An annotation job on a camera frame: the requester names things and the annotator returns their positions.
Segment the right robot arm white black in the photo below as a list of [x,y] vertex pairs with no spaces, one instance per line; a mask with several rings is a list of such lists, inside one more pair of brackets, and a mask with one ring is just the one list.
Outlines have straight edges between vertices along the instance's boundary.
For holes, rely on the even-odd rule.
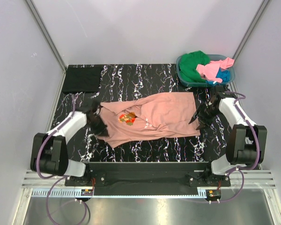
[[210,127],[214,117],[222,114],[232,131],[225,155],[209,162],[204,171],[198,176],[191,176],[190,181],[216,186],[228,180],[234,171],[254,170],[263,162],[267,129],[257,125],[241,108],[239,100],[244,98],[243,94],[226,91],[217,85],[211,88],[208,104],[201,104],[194,113],[189,123],[198,121],[197,130]]

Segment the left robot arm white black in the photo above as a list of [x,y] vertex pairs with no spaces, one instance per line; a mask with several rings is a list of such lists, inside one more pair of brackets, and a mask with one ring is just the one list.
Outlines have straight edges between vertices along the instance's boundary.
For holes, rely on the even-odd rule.
[[90,106],[75,107],[55,128],[46,133],[37,133],[33,138],[30,168],[40,178],[74,176],[79,184],[91,182],[92,174],[86,171],[86,164],[69,159],[67,144],[83,127],[89,127],[98,137],[108,137],[107,126],[101,119],[101,103],[94,100]]

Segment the dusty pink t shirt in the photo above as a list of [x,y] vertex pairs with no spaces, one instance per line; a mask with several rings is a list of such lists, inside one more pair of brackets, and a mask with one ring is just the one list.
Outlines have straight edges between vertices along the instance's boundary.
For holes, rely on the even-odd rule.
[[100,117],[108,137],[101,139],[112,148],[130,141],[148,141],[163,137],[200,135],[191,92],[163,92],[133,101],[102,102]]

